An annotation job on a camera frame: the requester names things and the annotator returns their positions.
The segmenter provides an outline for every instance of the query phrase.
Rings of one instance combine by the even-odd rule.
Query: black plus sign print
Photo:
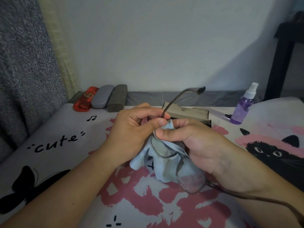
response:
[[[154,170],[154,165],[153,165],[153,161],[152,161],[152,166],[148,166],[148,167],[151,167],[152,170]]]
[[[112,224],[106,224],[106,227],[112,227]]]

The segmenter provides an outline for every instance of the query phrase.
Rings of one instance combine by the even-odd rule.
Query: eyeglasses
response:
[[[193,91],[197,94],[202,94],[205,91],[205,87],[198,89],[197,91],[192,89],[185,89],[182,92],[180,92],[165,108],[165,110],[162,113],[162,118],[165,115],[165,112],[168,110],[170,105],[172,105],[176,99],[178,99],[183,93],[187,91]],[[190,159],[188,155],[186,155],[186,152],[180,153],[178,151],[173,150],[171,147],[166,145],[161,140],[158,140],[154,135],[152,135],[151,139],[151,145],[155,152],[161,156],[162,158],[171,158],[176,155],[180,156],[180,161],[177,164],[176,167],[176,179],[180,186],[188,193],[188,194],[196,194],[199,193],[205,186],[209,186],[210,188],[213,188],[215,190],[218,190],[222,193],[231,195],[233,197],[239,198],[239,199],[247,199],[247,200],[256,200],[256,201],[263,201],[263,202],[269,202],[269,203],[275,203],[279,205],[283,205],[288,207],[292,213],[295,215],[295,217],[298,220],[298,223],[301,225],[302,228],[304,228],[304,216],[291,204],[275,200],[275,199],[268,199],[268,198],[262,198],[262,197],[256,197],[252,195],[247,195],[244,193],[236,192],[227,190],[224,188],[221,188],[220,186],[212,183],[205,175],[204,172],[198,168]]]

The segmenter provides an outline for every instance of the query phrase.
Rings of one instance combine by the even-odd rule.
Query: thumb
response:
[[[154,118],[149,121],[147,121],[144,125],[140,126],[142,128],[142,133],[144,133],[145,136],[149,136],[153,133],[154,130],[165,126],[167,124],[167,120],[164,118]]]
[[[176,130],[158,129],[158,130],[156,130],[155,134],[158,139],[169,141],[169,142],[184,141],[191,135],[187,126],[181,127]]]

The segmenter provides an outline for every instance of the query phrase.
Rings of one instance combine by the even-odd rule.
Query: purple liquid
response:
[[[235,125],[242,124],[243,120],[245,119],[246,115],[248,114],[248,111],[250,110],[253,104],[253,101],[254,99],[247,99],[242,96],[231,116],[230,122]]]

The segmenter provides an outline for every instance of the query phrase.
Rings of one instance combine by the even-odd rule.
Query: black furniture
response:
[[[275,38],[278,38],[279,41],[273,59],[264,101],[280,97],[294,44],[304,43],[304,22],[286,22],[280,24]]]

